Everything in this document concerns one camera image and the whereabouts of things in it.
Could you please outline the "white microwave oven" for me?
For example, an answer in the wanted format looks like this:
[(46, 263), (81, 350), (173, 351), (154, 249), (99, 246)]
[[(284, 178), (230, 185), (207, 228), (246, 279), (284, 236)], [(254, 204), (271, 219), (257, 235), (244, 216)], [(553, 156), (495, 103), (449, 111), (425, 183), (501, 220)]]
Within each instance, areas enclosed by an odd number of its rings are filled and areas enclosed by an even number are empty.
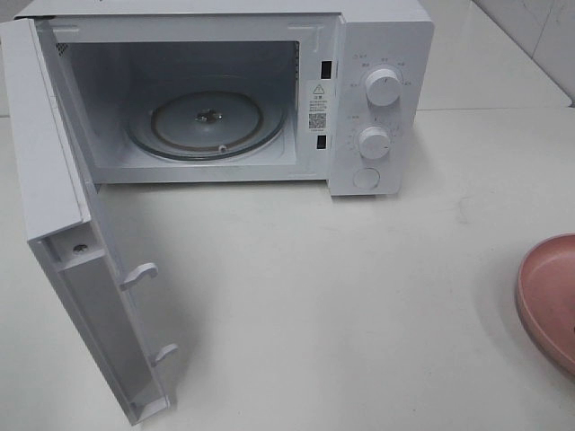
[(417, 1), (34, 1), (92, 180), (402, 183), (435, 26)]

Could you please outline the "pink round plate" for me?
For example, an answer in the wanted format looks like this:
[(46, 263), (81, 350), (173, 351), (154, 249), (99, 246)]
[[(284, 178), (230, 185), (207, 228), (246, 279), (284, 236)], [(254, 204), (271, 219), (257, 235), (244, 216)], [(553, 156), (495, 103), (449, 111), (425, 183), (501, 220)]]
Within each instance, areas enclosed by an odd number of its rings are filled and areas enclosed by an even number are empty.
[(574, 373), (574, 235), (537, 244), (517, 274), (517, 310), (527, 333), (543, 352)]

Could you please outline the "white microwave door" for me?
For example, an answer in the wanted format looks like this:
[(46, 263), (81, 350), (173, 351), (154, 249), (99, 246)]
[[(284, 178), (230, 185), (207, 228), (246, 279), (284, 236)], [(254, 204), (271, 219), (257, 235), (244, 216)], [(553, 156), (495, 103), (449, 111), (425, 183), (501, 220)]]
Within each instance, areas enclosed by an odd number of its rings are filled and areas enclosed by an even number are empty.
[(158, 268), (125, 269), (82, 147), (84, 109), (71, 48), (45, 20), (1, 26), (2, 55), (27, 242), (131, 424), (167, 409), (132, 288)]

